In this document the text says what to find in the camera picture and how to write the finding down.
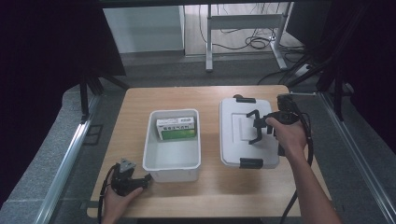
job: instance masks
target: handheld controller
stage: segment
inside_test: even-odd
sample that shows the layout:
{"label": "handheld controller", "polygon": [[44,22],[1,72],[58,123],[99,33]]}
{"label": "handheld controller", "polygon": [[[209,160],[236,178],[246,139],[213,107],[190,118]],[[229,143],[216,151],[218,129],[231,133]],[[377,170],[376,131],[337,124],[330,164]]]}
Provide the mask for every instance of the handheld controller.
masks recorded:
{"label": "handheld controller", "polygon": [[111,178],[111,188],[120,196],[126,196],[134,189],[146,189],[149,186],[151,175],[146,175],[144,178],[132,179],[134,168],[136,164],[125,159],[121,159],[114,168],[114,173]]}
{"label": "handheld controller", "polygon": [[[250,140],[248,142],[250,145],[262,140],[262,128],[267,128],[267,134],[273,133],[274,135],[276,135],[274,128],[265,122],[267,118],[274,118],[280,123],[286,125],[293,124],[298,120],[300,120],[300,117],[297,115],[300,112],[298,111],[298,108],[295,105],[295,103],[292,101],[291,96],[278,95],[277,106],[279,108],[279,111],[269,113],[263,116],[262,118],[260,118],[260,113],[259,110],[257,109],[247,114],[247,118],[249,118],[252,115],[255,116],[253,127],[257,129],[257,138]],[[281,145],[278,145],[277,154],[279,156],[285,156],[285,149]]]}

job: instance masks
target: wooden table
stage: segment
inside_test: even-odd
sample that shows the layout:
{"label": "wooden table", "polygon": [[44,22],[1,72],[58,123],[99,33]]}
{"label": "wooden table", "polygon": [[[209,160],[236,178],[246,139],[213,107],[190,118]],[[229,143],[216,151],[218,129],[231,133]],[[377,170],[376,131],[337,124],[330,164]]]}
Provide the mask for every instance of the wooden table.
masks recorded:
{"label": "wooden table", "polygon": [[[149,114],[154,110],[195,108],[200,113],[202,164],[195,182],[156,183],[146,189],[124,214],[126,217],[281,217],[295,191],[290,165],[285,158],[272,170],[241,170],[224,165],[219,148],[219,103],[235,94],[270,102],[289,92],[285,86],[214,86],[129,89],[103,161],[92,201],[107,171],[121,158],[135,161],[134,178],[147,174],[142,168]],[[317,161],[312,164],[328,197]],[[96,217],[97,208],[89,208]],[[289,216],[300,216],[296,202]]]}

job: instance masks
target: black latch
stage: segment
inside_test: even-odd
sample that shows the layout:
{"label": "black latch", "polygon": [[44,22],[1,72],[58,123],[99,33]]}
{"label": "black latch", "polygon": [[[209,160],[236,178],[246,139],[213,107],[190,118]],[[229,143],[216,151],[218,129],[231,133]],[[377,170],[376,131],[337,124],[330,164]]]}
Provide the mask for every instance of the black latch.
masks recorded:
{"label": "black latch", "polygon": [[249,104],[256,104],[255,98],[245,98],[242,95],[236,94],[233,98],[236,99],[237,103],[249,103]]}
{"label": "black latch", "polygon": [[241,158],[239,160],[239,169],[261,169],[264,166],[263,159]]}

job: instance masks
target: hand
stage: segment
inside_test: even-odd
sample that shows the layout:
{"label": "hand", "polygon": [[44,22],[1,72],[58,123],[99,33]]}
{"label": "hand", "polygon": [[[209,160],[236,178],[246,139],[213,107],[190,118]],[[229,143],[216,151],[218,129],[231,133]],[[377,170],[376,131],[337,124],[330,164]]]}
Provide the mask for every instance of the hand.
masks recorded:
{"label": "hand", "polygon": [[285,148],[285,156],[289,161],[305,160],[306,138],[303,124],[300,121],[291,125],[284,125],[274,118],[268,118],[265,122],[276,130],[276,139]]}
{"label": "hand", "polygon": [[131,201],[143,191],[143,188],[138,188],[125,197],[122,197],[109,186],[111,183],[111,176],[113,176],[113,173],[110,174],[107,180],[103,224],[115,224],[121,218]]}

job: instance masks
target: dark background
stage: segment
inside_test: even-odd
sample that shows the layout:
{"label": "dark background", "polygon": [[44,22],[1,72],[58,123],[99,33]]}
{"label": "dark background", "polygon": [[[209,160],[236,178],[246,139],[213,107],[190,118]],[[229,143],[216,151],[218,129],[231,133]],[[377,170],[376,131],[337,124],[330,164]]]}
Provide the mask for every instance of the dark background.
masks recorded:
{"label": "dark background", "polygon": [[101,8],[15,3],[1,12],[0,204],[18,183],[62,107],[91,68],[125,75]]}
{"label": "dark background", "polygon": [[[351,15],[362,1],[296,2],[290,13],[287,31],[310,49],[317,63],[332,55],[350,22]],[[344,81],[354,93],[351,102],[373,129],[396,153],[394,127],[396,118],[396,1],[370,3],[340,60]]]}

